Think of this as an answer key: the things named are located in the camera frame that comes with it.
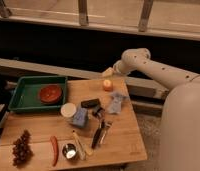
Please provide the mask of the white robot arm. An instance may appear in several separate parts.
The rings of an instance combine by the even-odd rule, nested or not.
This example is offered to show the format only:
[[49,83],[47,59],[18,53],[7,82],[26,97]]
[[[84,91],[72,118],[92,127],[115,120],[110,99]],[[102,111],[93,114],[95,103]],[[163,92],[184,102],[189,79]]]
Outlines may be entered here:
[[200,74],[150,59],[146,48],[125,50],[102,75],[138,70],[170,90],[166,97],[159,150],[160,171],[200,171]]

